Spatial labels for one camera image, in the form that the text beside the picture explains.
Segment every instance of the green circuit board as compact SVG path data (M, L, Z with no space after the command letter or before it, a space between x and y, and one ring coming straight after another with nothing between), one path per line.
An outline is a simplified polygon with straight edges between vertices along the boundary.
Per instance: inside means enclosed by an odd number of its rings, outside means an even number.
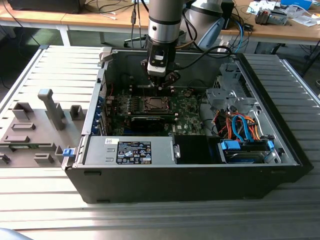
M196 95L187 89L164 97L136 96L123 90L114 94L113 107L116 109L116 114L111 117L114 136L204 135ZM161 118L164 127L155 132L132 131L135 118Z

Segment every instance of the power supply label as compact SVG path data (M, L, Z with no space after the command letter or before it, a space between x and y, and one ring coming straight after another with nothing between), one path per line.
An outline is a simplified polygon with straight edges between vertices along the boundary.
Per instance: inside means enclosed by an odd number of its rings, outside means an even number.
M151 164L150 141L119 141L117 164Z

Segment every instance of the black box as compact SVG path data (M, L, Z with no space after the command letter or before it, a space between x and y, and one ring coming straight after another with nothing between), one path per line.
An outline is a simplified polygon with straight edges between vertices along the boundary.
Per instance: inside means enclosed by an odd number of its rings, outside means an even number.
M224 24L222 29L229 28L229 22L232 15L232 10L235 7L235 3L232 0L222 0L221 8L223 11L222 17L224 18Z
M8 0L13 10L78 14L86 0Z

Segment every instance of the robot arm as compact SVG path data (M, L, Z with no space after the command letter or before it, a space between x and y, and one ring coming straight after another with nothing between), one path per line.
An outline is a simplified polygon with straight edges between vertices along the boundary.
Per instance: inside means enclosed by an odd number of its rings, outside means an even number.
M143 65L156 88L180 78L173 72L185 0L150 0L147 60Z
M150 0L149 2L147 59L142 61L141 64L144 66L149 80L158 90L173 84L180 78L179 73L175 71L177 69L175 64L176 46L183 7L188 1ZM221 1L197 0L192 4L193 11L214 23L222 15ZM202 22L201 17L197 16L196 19L200 19L200 22ZM200 41L201 45L205 45L204 49L208 49L210 43L217 39L224 19L221 18L216 23L218 24L213 24L209 33L205 34Z

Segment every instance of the motherboard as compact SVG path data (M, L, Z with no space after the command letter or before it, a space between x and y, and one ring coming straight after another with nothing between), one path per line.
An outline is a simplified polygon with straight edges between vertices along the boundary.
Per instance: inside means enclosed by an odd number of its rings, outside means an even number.
M165 96L151 96L146 89L142 94L123 89L107 99L113 136L204 135L197 94L190 89L171 90Z

